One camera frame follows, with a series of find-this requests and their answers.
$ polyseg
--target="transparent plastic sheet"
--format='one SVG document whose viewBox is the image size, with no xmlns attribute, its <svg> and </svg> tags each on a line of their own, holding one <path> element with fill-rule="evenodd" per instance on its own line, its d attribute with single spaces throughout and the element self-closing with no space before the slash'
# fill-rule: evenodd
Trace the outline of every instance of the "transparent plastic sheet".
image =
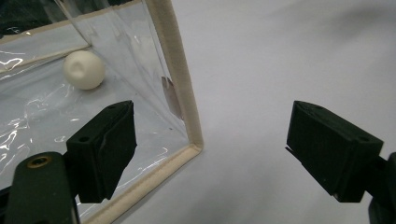
<svg viewBox="0 0 396 224">
<path fill-rule="evenodd" d="M 89 46 L 51 0 L 3 1 L 0 19 L 0 80 Z"/>
<path fill-rule="evenodd" d="M 20 161 L 43 151 L 65 153 L 65 141 L 104 107 L 133 100 L 138 147 L 122 175 L 116 197 L 189 140 L 183 121 L 169 112 L 163 95 L 162 80 L 167 71 L 157 53 L 161 50 L 151 35 L 143 3 L 107 5 L 91 16 L 79 16 L 75 10 L 73 17 L 68 16 L 78 29 L 75 34 L 82 34 L 92 45 L 89 50 L 104 60 L 105 81 L 91 91 L 73 88 L 62 76 L 63 58 L 44 64 L 37 61 L 33 68 L 16 67 L 6 72 L 0 81 L 0 188 L 12 183 Z M 58 34 L 59 29 L 62 27 L 49 31 Z M 105 204 L 79 203 L 82 220 Z"/>
</svg>

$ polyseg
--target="white ball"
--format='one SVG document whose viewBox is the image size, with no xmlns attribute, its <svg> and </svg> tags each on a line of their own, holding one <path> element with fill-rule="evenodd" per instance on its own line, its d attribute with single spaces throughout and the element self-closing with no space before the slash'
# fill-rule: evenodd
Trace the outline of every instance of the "white ball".
<svg viewBox="0 0 396 224">
<path fill-rule="evenodd" d="M 105 79 L 105 65 L 89 51 L 75 51 L 64 59 L 64 77 L 81 90 L 91 90 Z"/>
</svg>

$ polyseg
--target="screw hole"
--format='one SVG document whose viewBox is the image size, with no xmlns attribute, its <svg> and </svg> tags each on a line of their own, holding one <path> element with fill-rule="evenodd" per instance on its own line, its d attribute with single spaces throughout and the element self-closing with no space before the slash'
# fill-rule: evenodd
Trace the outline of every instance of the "screw hole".
<svg viewBox="0 0 396 224">
<path fill-rule="evenodd" d="M 363 136 L 360 136 L 359 139 L 360 139 L 361 141 L 363 141 L 363 142 L 368 142 L 368 141 L 370 141 L 370 139 L 369 139 L 368 137 L 363 137 Z"/>
<path fill-rule="evenodd" d="M 49 157 L 49 156 L 37 157 L 37 158 L 30 160 L 27 163 L 27 167 L 38 168 L 38 167 L 47 165 L 50 161 L 51 161 L 51 157 Z"/>
<path fill-rule="evenodd" d="M 78 140 L 80 142 L 88 142 L 88 140 L 90 140 L 90 138 L 89 137 L 80 137 Z"/>
</svg>

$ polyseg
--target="white table surface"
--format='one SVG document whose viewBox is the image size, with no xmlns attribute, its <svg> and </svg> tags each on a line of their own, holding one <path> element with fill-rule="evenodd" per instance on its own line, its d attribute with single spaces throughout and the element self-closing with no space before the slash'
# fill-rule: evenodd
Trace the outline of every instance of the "white table surface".
<svg viewBox="0 0 396 224">
<path fill-rule="evenodd" d="M 174 0 L 205 151 L 116 223 L 369 223 L 287 152 L 294 100 L 396 151 L 396 2 Z"/>
</svg>

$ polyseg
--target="black clamp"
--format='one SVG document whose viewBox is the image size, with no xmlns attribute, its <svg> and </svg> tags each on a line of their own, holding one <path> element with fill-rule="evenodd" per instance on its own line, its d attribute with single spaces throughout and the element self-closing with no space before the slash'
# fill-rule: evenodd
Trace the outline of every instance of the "black clamp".
<svg viewBox="0 0 396 224">
<path fill-rule="evenodd" d="M 82 203 L 110 199 L 136 148 L 134 104 L 110 105 L 66 142 L 67 152 L 45 152 L 22 161 L 12 187 L 0 192 L 6 223 L 79 223 Z"/>
<path fill-rule="evenodd" d="M 373 200 L 372 224 L 391 224 L 396 208 L 396 153 L 379 157 L 383 142 L 326 108 L 294 102 L 287 150 L 340 203 Z"/>
</svg>

